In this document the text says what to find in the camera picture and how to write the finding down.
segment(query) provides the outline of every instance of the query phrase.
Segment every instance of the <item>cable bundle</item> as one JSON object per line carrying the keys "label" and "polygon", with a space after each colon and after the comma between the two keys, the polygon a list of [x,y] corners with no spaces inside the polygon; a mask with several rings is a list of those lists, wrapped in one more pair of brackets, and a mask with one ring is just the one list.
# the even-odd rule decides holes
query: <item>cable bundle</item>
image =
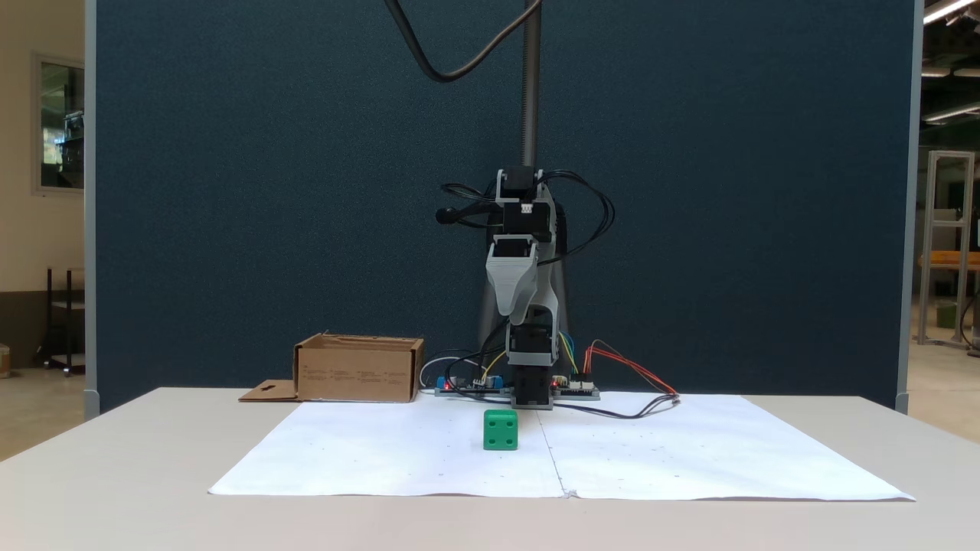
{"label": "cable bundle", "polygon": [[592,243],[596,239],[602,237],[602,235],[604,233],[606,233],[607,231],[609,231],[610,227],[612,227],[613,226],[613,223],[615,222],[615,205],[613,204],[612,199],[610,199],[609,196],[606,195],[605,193],[603,193],[602,191],[599,191],[595,187],[592,187],[592,185],[590,185],[589,182],[585,181],[585,178],[583,178],[582,176],[580,176],[580,175],[578,175],[578,174],[576,174],[576,173],[574,173],[572,171],[563,171],[563,170],[549,171],[549,172],[544,173],[538,181],[539,182],[547,182],[550,179],[557,179],[557,178],[570,179],[570,180],[572,180],[572,181],[574,181],[576,183],[580,183],[580,184],[584,185],[586,188],[588,188],[589,191],[591,191],[592,193],[594,193],[596,195],[596,197],[599,198],[600,203],[602,203],[602,206],[603,206],[603,217],[602,217],[602,219],[599,222],[599,226],[596,227],[596,230],[592,232],[592,235],[588,239],[586,239],[586,241],[584,243],[582,243],[581,245],[578,245],[576,247],[573,247],[568,252],[566,252],[566,253],[564,253],[562,255],[558,255],[558,256],[556,256],[553,259],[549,259],[549,260],[545,260],[545,261],[539,262],[538,263],[538,266],[545,265],[545,264],[552,264],[554,262],[557,262],[559,260],[562,260],[562,259],[564,259],[566,257],[569,257],[569,256],[571,256],[571,255],[573,255],[573,254],[581,251],[582,249],[584,249],[585,247],[587,247],[590,243]]}
{"label": "cable bundle", "polygon": [[[597,344],[602,344],[603,346],[605,346],[609,350],[603,350],[602,348],[597,348],[596,347]],[[653,388],[659,390],[663,394],[667,394],[667,395],[671,395],[671,396],[677,396],[677,391],[674,390],[673,387],[670,386],[669,384],[663,382],[663,380],[660,377],[658,377],[658,376],[652,374],[651,372],[647,371],[640,364],[637,364],[636,362],[633,362],[632,360],[626,359],[622,354],[619,354],[619,352],[617,352],[615,348],[612,348],[611,346],[609,346],[609,344],[607,342],[605,342],[603,340],[600,340],[598,338],[596,340],[592,341],[592,345],[589,346],[585,350],[585,363],[582,366],[582,372],[583,373],[585,373],[585,374],[591,374],[592,373],[592,355],[593,354],[599,354],[600,356],[605,356],[606,358],[609,358],[611,360],[616,360],[617,362],[620,362],[621,364],[626,364],[634,372],[636,372],[639,376],[641,376],[646,382],[648,382],[650,384],[650,386],[652,386]]]}
{"label": "cable bundle", "polygon": [[480,193],[475,187],[457,182],[444,183],[440,185],[439,188],[450,195],[463,197],[464,199],[469,199],[470,201],[476,201],[478,203],[493,203],[497,200],[496,194],[493,193],[493,185],[494,183],[491,183],[490,187],[484,193]]}

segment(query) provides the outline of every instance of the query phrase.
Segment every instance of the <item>red wire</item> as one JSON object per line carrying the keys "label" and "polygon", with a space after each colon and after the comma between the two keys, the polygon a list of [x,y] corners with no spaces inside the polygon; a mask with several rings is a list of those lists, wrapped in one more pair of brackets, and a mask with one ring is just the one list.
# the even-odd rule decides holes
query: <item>red wire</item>
{"label": "red wire", "polygon": [[643,366],[637,364],[636,362],[633,362],[631,360],[628,360],[628,359],[624,358],[623,356],[621,356],[619,354],[614,354],[613,352],[608,352],[608,351],[603,350],[601,348],[596,348],[595,346],[590,346],[590,347],[588,347],[585,350],[585,364],[584,364],[584,366],[582,368],[583,373],[592,373],[592,353],[593,352],[598,353],[600,356],[605,356],[607,358],[610,358],[611,360],[616,360],[617,362],[620,362],[622,364],[626,364],[627,366],[629,366],[630,368],[632,368],[633,371],[635,371],[636,373],[640,374],[641,376],[646,376],[646,377],[652,379],[653,381],[658,382],[659,384],[663,385],[663,387],[666,388],[669,391],[670,394],[676,394],[677,393],[677,391],[674,390],[672,386],[670,386],[666,382],[663,382],[663,379],[661,379],[660,377],[652,374],[650,371],[648,371]]}

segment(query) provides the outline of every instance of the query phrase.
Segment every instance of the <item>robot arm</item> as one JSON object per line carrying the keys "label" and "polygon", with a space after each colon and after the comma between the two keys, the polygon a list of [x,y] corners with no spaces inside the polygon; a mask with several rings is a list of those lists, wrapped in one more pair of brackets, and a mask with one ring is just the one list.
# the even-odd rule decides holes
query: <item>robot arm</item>
{"label": "robot arm", "polygon": [[542,173],[509,167],[497,174],[503,231],[487,254],[487,277],[497,310],[508,317],[508,363],[514,368],[512,405],[551,409],[552,366],[558,360],[559,300],[552,285],[556,209]]}

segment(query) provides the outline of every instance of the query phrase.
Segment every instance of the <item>blue wire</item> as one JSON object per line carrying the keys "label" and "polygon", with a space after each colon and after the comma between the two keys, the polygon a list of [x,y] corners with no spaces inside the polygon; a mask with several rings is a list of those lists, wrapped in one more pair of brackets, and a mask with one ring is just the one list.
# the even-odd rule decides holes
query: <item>blue wire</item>
{"label": "blue wire", "polygon": [[566,333],[564,331],[559,331],[559,333],[561,333],[562,335],[564,335],[564,338],[566,338],[568,340],[568,348],[571,348],[571,355],[574,356],[575,355],[575,341],[572,340],[570,334],[568,334],[568,333]]}

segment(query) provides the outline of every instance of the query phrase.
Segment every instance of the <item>black cable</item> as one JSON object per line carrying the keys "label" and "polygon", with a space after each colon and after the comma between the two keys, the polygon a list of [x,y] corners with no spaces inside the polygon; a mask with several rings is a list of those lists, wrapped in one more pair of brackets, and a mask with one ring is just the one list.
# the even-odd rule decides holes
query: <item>black cable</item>
{"label": "black cable", "polygon": [[479,201],[480,203],[495,203],[497,199],[496,194],[491,195],[489,192],[480,193],[476,188],[470,187],[464,183],[444,183],[440,185],[439,188],[451,195],[463,197],[464,199],[469,199],[471,201]]}
{"label": "black cable", "polygon": [[[439,358],[443,357],[444,355],[449,354],[449,353],[452,353],[452,352],[466,352],[467,354],[472,354],[473,353],[472,350],[468,350],[466,348],[446,348],[446,349],[440,350],[438,352],[435,352],[433,354],[430,354],[428,356],[428,358],[425,358],[425,362],[423,362],[422,365],[423,366],[428,365],[433,360],[438,360]],[[427,388],[425,386],[425,383],[424,382],[421,382],[420,381],[420,383],[422,384],[422,387],[423,388]]]}
{"label": "black cable", "polygon": [[466,227],[475,227],[477,229],[486,229],[488,227],[501,227],[500,224],[481,224],[479,222],[470,222],[467,219],[459,219],[456,224],[465,225]]}
{"label": "black cable", "polygon": [[458,387],[456,387],[455,384],[453,384],[453,378],[450,376],[450,371],[452,370],[453,366],[455,366],[456,364],[458,364],[458,363],[460,363],[460,362],[462,362],[464,360],[472,360],[473,358],[482,357],[483,352],[485,352],[485,351],[486,351],[486,349],[483,349],[480,352],[475,352],[473,354],[470,354],[469,356],[461,357],[459,360],[456,360],[455,362],[451,362],[448,366],[446,366],[446,373],[444,374],[444,377],[446,379],[446,385],[449,386],[449,389],[452,390],[453,392],[456,392],[457,394],[459,394],[460,396],[463,396],[464,398],[469,398],[470,400],[476,400],[476,401],[479,401],[479,402],[487,402],[487,403],[490,403],[490,404],[511,405],[511,402],[504,402],[504,401],[501,401],[501,400],[490,400],[490,399],[484,398],[483,396],[476,395],[475,393],[470,393],[470,389],[467,389],[467,388],[458,388]]}
{"label": "black cable", "polygon": [[592,187],[592,185],[590,185],[589,182],[585,180],[585,178],[572,171],[559,170],[559,171],[550,171],[544,173],[538,181],[546,182],[550,179],[555,179],[555,178],[570,179],[576,183],[584,185],[589,191],[594,193],[596,197],[599,198],[599,201],[603,206],[603,217],[599,221],[599,225],[596,227],[596,230],[592,232],[592,235],[589,236],[589,238],[586,239],[584,243],[571,248],[570,250],[568,250],[568,252],[564,254],[556,255],[554,258],[548,260],[543,260],[538,263],[538,266],[553,264],[555,262],[564,260],[565,258],[575,253],[580,252],[582,249],[587,247],[590,243],[602,237],[603,234],[609,231],[610,227],[612,227],[613,223],[615,222],[615,205],[613,204],[612,199],[610,199],[609,196],[603,193],[602,191],[599,191],[595,187]]}
{"label": "black cable", "polygon": [[966,338],[966,330],[963,329],[963,322],[966,321],[966,313],[969,312],[970,306],[973,306],[973,301],[976,300],[976,298],[977,295],[973,295],[970,297],[970,300],[966,302],[966,307],[963,308],[962,315],[959,316],[959,336],[963,339],[963,342],[966,343],[967,350],[972,350],[974,346],[973,343],[970,341],[970,339]]}
{"label": "black cable", "polygon": [[[662,404],[664,402],[671,402],[670,407],[669,408],[662,409],[662,410],[656,409],[657,406],[659,406],[660,404]],[[611,411],[608,411],[608,410],[601,410],[599,408],[590,408],[588,406],[577,406],[577,405],[573,405],[573,404],[560,404],[560,403],[556,403],[555,404],[555,407],[556,408],[566,408],[566,409],[569,409],[569,410],[575,410],[575,411],[579,411],[579,412],[583,412],[583,413],[589,413],[589,414],[593,414],[593,415],[599,415],[599,416],[608,417],[608,418],[612,418],[612,419],[643,419],[645,417],[650,417],[653,414],[658,414],[658,413],[662,413],[662,412],[665,412],[667,410],[673,409],[678,404],[680,404],[680,397],[678,397],[676,394],[662,394],[662,395],[654,398],[653,400],[651,400],[649,404],[647,404],[646,406],[644,406],[643,409],[641,409],[639,412],[637,412],[637,413],[635,413],[633,415],[625,415],[625,414],[621,414],[621,413],[617,413],[617,412],[611,412]]]}
{"label": "black cable", "polygon": [[418,43],[416,33],[414,30],[412,30],[412,24],[409,23],[409,18],[405,16],[405,11],[402,10],[401,3],[399,3],[398,0],[384,0],[385,5],[388,6],[388,11],[391,12],[391,17],[395,19],[395,25],[397,25],[398,29],[402,31],[402,37],[405,38],[405,44],[408,45],[409,51],[412,52],[412,56],[416,58],[418,66],[422,69],[422,72],[425,73],[426,76],[435,80],[436,82],[452,82],[453,80],[466,75],[473,69],[476,69],[476,66],[479,65],[484,58],[490,55],[490,52],[492,52],[498,44],[503,42],[505,38],[507,38],[519,26],[521,26],[521,24],[523,24],[527,18],[531,17],[531,15],[541,7],[541,2],[542,0],[537,0],[528,6],[527,9],[524,10],[524,13],[520,14],[520,17],[515,19],[510,25],[507,25],[504,30],[500,31],[500,34],[495,36],[494,39],[483,48],[483,51],[476,54],[476,57],[471,59],[469,63],[463,65],[455,71],[451,71],[449,73],[439,73],[434,67],[432,67],[432,64],[429,63],[428,58],[425,57],[425,52],[422,51],[422,46]]}

